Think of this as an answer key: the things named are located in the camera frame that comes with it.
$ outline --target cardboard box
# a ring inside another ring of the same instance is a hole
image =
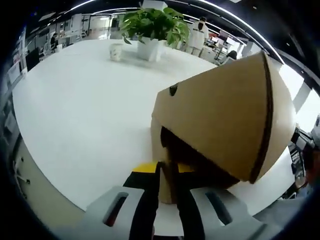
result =
[[[264,54],[222,65],[158,93],[151,122],[153,158],[166,160],[166,128],[231,176],[256,182],[294,133],[290,93]]]

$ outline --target white desk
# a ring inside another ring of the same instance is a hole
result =
[[[40,62],[13,91],[17,122],[34,161],[83,210],[112,186],[121,186],[134,167],[152,160],[157,92],[215,67],[170,48],[160,62],[146,62],[136,58],[135,42],[124,46],[122,62],[112,62],[109,45],[118,42],[87,40],[64,48]],[[290,164],[286,150],[255,185],[241,182],[230,191],[254,215],[294,182]],[[177,212],[158,209],[156,235],[183,236]]]
[[[211,47],[203,46],[200,58],[207,60],[210,63],[214,63],[216,61],[215,57],[216,52]]]

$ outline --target white pot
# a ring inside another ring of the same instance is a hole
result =
[[[115,62],[119,62],[121,60],[121,52],[122,52],[123,44],[114,43],[110,45],[110,59]]]
[[[142,37],[142,41],[145,44],[138,41],[138,57],[149,62],[158,62],[163,53],[164,41],[150,40],[149,37]]]

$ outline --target white cup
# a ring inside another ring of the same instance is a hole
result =
[[[58,46],[56,46],[56,52],[59,53],[62,50],[62,44],[59,44]]]
[[[27,76],[28,69],[25,67],[24,69],[22,69],[21,73],[22,73],[22,77],[25,78]]]
[[[122,52],[123,44],[114,43],[110,46],[110,59],[115,62],[119,62],[121,60],[121,52]]]

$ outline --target person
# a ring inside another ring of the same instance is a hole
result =
[[[305,166],[305,179],[308,195],[318,195],[320,187],[320,142],[315,141],[315,146],[309,143],[302,151],[303,162]],[[294,199],[280,199],[274,202],[254,217],[260,222],[277,225],[284,228],[297,221],[296,215],[300,215],[306,206],[306,199],[309,197],[298,197]]]
[[[188,46],[185,50],[186,53],[199,57],[205,42],[209,38],[209,29],[206,26],[207,19],[201,17],[198,22],[191,26]]]
[[[232,50],[225,57],[223,57],[219,63],[224,64],[228,58],[231,58],[233,60],[237,60],[237,52]]]
[[[229,52],[226,57],[227,58],[232,58],[233,60],[237,60],[237,52],[235,50],[232,50],[231,52]]]
[[[50,48],[51,50],[55,50],[58,46],[58,40],[57,40],[58,34],[55,32],[50,40]]]

